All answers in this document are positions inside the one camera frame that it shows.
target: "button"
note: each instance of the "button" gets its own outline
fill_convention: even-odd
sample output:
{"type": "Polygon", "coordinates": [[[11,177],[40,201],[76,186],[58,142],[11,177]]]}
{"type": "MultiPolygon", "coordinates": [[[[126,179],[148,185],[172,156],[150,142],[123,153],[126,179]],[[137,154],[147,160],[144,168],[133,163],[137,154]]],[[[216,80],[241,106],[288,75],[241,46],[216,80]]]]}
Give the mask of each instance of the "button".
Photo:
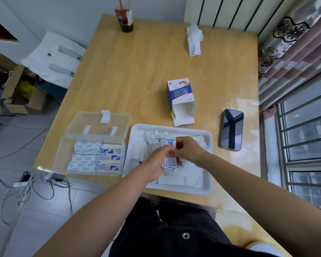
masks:
{"type": "Polygon", "coordinates": [[[189,239],[190,234],[188,234],[188,233],[184,233],[184,234],[182,234],[182,237],[183,237],[184,239],[189,239]]]}

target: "phone screen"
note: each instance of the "phone screen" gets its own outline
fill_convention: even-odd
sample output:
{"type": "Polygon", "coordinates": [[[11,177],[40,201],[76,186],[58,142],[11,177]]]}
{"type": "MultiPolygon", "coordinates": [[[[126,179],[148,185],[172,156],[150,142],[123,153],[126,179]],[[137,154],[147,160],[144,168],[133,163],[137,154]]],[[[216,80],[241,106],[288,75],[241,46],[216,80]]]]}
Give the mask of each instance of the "phone screen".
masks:
{"type": "Polygon", "coordinates": [[[223,131],[221,134],[221,147],[231,150],[241,149],[243,124],[243,112],[225,109],[223,113],[223,131]]]}

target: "clear plastic lid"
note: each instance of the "clear plastic lid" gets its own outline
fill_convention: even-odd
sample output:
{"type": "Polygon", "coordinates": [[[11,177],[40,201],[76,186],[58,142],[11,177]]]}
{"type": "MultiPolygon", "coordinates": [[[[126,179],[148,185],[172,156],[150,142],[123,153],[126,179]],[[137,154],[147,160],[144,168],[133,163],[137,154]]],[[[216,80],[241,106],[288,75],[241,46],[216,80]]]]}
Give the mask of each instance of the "clear plastic lid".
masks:
{"type": "Polygon", "coordinates": [[[130,114],[111,113],[108,123],[100,123],[101,112],[78,112],[64,134],[110,135],[126,138],[130,114]]]}

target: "floral curtain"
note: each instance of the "floral curtain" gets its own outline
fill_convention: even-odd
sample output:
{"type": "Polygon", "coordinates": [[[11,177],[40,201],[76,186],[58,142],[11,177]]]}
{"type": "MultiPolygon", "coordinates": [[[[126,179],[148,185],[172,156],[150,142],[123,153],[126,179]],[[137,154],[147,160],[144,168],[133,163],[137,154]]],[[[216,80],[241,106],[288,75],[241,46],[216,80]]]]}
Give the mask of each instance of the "floral curtain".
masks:
{"type": "Polygon", "coordinates": [[[258,50],[261,110],[321,68],[320,45],[321,0],[300,0],[258,50]]]}

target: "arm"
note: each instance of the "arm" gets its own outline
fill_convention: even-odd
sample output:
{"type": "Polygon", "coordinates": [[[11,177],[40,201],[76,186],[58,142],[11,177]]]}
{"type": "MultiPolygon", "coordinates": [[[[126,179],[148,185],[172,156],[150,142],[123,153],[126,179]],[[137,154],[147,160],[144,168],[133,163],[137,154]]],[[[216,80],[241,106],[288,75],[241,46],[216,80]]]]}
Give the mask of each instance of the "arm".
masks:
{"type": "Polygon", "coordinates": [[[164,171],[165,154],[155,150],[145,163],[82,207],[34,255],[101,256],[118,232],[146,185],[164,171]]]}
{"type": "Polygon", "coordinates": [[[265,179],[210,154],[191,137],[176,139],[183,157],[205,168],[293,256],[321,256],[321,210],[265,179]]]}

